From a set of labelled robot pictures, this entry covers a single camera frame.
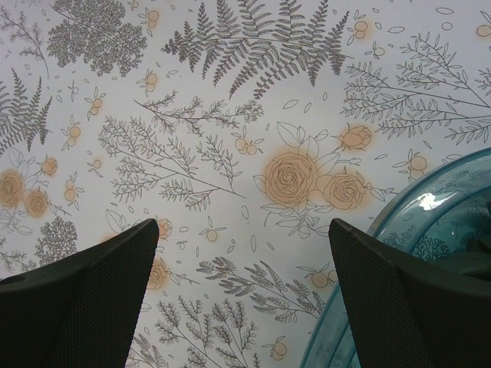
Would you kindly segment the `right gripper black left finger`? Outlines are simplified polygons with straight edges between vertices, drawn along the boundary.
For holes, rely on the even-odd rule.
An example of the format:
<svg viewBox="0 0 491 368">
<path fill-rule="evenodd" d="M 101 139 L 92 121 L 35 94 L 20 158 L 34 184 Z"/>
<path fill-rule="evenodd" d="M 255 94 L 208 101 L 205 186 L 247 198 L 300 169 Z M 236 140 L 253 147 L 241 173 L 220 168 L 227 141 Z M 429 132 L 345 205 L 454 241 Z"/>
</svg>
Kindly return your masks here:
<svg viewBox="0 0 491 368">
<path fill-rule="evenodd" d="M 159 238 L 151 218 L 1 282 L 3 367 L 123 367 Z"/>
</svg>

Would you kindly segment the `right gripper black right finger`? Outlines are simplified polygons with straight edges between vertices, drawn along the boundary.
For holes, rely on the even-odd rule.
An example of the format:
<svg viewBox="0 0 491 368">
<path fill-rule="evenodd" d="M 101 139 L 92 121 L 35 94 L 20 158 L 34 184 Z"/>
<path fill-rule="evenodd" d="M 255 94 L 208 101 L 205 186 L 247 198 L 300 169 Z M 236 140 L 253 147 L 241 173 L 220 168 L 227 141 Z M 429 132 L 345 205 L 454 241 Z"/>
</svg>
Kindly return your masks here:
<svg viewBox="0 0 491 368">
<path fill-rule="evenodd" d="M 329 241 L 362 367 L 488 367 L 490 255 L 424 261 L 336 218 Z"/>
</svg>

